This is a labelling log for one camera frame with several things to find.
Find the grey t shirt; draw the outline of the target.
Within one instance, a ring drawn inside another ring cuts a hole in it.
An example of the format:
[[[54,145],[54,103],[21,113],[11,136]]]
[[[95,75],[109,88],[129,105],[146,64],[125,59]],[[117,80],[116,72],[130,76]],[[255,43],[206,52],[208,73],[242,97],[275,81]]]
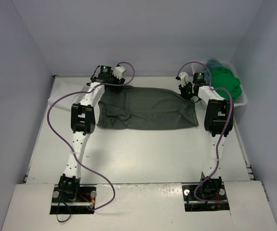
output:
[[[100,101],[98,127],[104,129],[175,130],[198,126],[193,101],[160,88],[125,86],[105,90]]]

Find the white t shirt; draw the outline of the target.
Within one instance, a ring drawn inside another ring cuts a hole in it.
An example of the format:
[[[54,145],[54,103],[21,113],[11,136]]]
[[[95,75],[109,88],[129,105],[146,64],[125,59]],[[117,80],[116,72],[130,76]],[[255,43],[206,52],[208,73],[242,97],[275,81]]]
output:
[[[77,91],[86,91],[88,90],[88,86],[86,85],[78,85],[69,83],[66,81],[61,81],[59,87],[57,87],[56,91],[51,94],[51,96],[48,99],[48,104],[51,106],[55,101],[57,101],[59,98],[73,93]],[[59,101],[54,107],[64,110],[64,111],[71,111],[71,106],[74,103],[79,103],[80,100],[83,98],[83,93],[80,94],[74,94],[71,96],[68,96],[61,101]]]

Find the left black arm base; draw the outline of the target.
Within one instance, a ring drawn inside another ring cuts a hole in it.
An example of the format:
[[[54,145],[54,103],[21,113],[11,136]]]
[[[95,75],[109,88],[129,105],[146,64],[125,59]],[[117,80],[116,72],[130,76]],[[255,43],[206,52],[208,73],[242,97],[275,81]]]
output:
[[[68,221],[72,215],[94,214],[97,196],[95,186],[82,185],[74,199],[70,197],[70,194],[61,192],[61,189],[55,185],[50,206],[50,215],[56,215],[59,223]]]

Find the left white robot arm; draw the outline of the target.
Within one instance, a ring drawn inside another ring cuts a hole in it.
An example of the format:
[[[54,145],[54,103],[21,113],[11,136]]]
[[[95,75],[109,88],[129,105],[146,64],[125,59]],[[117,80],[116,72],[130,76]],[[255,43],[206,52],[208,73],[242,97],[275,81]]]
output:
[[[125,72],[126,68],[121,64],[114,68],[100,66],[100,72],[97,77],[91,78],[87,92],[83,93],[79,102],[71,106],[70,127],[73,138],[69,144],[70,156],[58,183],[60,194],[70,202],[79,199],[81,169],[88,169],[82,164],[82,159],[87,141],[96,125],[94,107],[104,94],[105,87],[121,89],[125,83],[123,78]]]

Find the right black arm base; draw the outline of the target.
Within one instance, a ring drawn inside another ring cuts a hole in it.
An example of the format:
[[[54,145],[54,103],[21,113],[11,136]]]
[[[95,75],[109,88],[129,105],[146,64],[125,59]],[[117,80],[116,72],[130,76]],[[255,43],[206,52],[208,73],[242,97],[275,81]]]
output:
[[[185,212],[213,212],[230,210],[229,202],[225,192],[224,184],[217,186],[210,192],[202,193],[199,188],[197,199],[194,196],[194,190],[198,184],[183,184],[182,193]]]

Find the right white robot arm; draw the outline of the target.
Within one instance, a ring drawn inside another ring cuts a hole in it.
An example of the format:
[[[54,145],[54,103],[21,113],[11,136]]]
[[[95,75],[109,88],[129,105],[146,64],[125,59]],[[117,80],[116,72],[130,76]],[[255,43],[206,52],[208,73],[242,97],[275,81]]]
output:
[[[185,99],[197,96],[206,105],[204,128],[211,136],[211,150],[208,161],[201,173],[201,180],[194,189],[194,198],[204,202],[217,202],[222,186],[220,161],[224,141],[233,128],[234,103],[230,93],[224,88],[208,86],[203,73],[194,73],[193,81],[189,74],[181,72],[176,77],[181,83],[179,90]]]

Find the white plastic basket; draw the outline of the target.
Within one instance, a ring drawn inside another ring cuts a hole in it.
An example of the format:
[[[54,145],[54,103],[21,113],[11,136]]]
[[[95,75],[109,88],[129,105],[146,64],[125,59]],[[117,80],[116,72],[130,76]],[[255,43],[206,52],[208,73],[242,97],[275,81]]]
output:
[[[221,63],[223,65],[223,67],[228,68],[233,73],[233,75],[235,77],[239,78],[235,68],[233,67],[233,65],[231,63],[229,63],[229,62],[221,62]],[[247,103],[247,99],[246,99],[245,93],[242,90],[242,94],[236,100],[234,100],[234,106],[235,107],[244,106],[246,103]]]

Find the teal cloth in basket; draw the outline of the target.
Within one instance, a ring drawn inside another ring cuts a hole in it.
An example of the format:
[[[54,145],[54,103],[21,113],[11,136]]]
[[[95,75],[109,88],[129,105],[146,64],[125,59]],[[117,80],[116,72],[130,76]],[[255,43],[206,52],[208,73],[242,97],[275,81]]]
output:
[[[223,65],[216,58],[211,58],[207,61],[205,66],[211,71],[211,69],[222,67]],[[209,83],[210,75],[209,75],[208,70],[206,68],[204,68],[203,73],[204,73],[204,77],[205,77],[206,82]]]

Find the green t shirt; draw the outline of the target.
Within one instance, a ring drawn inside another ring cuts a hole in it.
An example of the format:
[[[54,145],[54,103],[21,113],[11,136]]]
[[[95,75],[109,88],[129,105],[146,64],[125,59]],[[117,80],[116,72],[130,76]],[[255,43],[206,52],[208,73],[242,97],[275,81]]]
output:
[[[214,88],[225,88],[231,95],[233,100],[236,100],[241,94],[241,82],[233,73],[226,67],[214,67],[210,69],[211,85]]]

